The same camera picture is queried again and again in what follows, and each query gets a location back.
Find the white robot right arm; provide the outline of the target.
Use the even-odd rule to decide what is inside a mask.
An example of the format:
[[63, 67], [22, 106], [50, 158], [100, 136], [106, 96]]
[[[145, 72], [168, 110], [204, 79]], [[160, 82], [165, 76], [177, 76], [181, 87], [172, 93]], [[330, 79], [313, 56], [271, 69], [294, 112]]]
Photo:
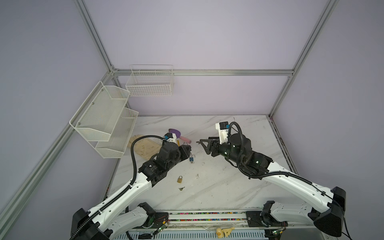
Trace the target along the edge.
[[267, 201], [260, 212], [261, 224], [268, 228], [288, 222], [312, 224], [332, 237], [350, 237], [346, 225], [346, 191], [313, 183], [299, 176], [272, 158], [255, 152], [252, 142], [237, 122], [216, 124], [217, 137], [199, 140], [207, 155], [222, 156], [248, 179], [264, 180], [281, 187], [304, 201], [302, 205], [284, 206], [274, 200]]

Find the blue padlock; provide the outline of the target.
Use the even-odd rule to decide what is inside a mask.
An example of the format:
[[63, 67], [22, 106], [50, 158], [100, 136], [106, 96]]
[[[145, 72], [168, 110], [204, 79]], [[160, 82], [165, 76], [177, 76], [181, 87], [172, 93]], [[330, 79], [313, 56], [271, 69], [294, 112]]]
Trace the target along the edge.
[[193, 154], [190, 155], [189, 161], [190, 161], [191, 164], [194, 164], [195, 163], [195, 155], [193, 155]]

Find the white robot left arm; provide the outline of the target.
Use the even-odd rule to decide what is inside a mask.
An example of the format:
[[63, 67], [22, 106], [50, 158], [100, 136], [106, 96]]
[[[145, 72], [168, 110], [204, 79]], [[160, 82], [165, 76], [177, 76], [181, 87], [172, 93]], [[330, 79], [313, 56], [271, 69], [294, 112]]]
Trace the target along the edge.
[[141, 203], [125, 214], [122, 212], [164, 179], [175, 165], [190, 157], [190, 145], [179, 146], [169, 137], [162, 137], [161, 140], [159, 152], [140, 168], [133, 161], [134, 175], [128, 183], [90, 210], [79, 209], [73, 215], [72, 240], [113, 240], [154, 218], [156, 212], [147, 203]]

